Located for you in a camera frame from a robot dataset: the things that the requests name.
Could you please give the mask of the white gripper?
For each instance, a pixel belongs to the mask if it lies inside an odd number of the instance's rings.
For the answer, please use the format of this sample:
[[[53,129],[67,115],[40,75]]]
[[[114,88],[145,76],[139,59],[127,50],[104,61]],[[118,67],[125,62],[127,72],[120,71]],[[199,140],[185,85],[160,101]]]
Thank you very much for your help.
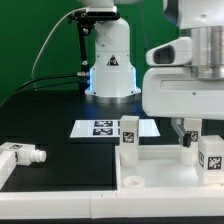
[[[179,143],[189,148],[191,136],[183,118],[224,120],[224,80],[199,80],[191,76],[190,37],[153,48],[146,53],[150,69],[142,85],[142,108],[148,116],[170,117]]]

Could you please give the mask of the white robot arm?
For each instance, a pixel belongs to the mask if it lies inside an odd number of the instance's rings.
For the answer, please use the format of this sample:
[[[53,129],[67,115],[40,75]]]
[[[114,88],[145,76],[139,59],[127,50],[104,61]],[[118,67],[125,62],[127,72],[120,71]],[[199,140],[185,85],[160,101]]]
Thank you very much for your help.
[[[146,52],[150,69],[140,89],[131,71],[129,26],[117,9],[134,1],[81,0],[84,30],[96,30],[86,95],[107,101],[141,94],[144,112],[169,117],[188,147],[186,119],[224,120],[224,0],[162,0],[162,15],[179,35]]]

